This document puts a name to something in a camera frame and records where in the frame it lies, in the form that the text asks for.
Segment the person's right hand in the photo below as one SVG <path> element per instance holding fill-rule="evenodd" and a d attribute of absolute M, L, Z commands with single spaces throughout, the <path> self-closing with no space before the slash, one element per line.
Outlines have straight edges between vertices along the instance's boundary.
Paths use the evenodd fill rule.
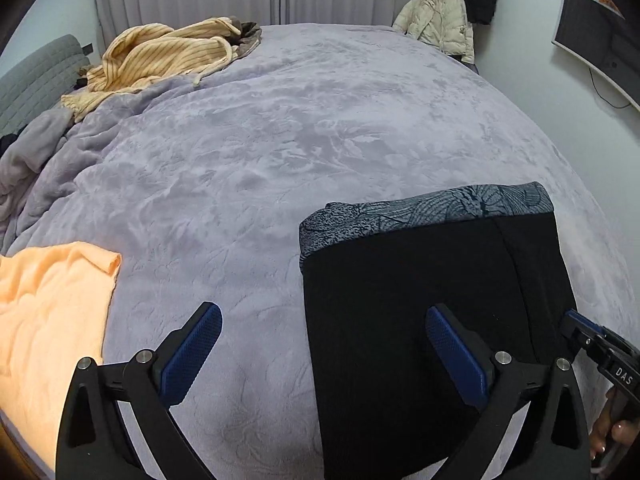
<path fill-rule="evenodd" d="M 611 437 L 614 442 L 629 448 L 636 440 L 639 433 L 639 421 L 628 422 L 628 420 L 620 420 L 612 422 L 611 406 L 616 389 L 612 387 L 606 393 L 606 403 L 597 420 L 593 423 L 589 435 L 589 455 L 590 460 L 594 460 L 598 455 L 603 454 L 608 447 L 606 438 Z"/>

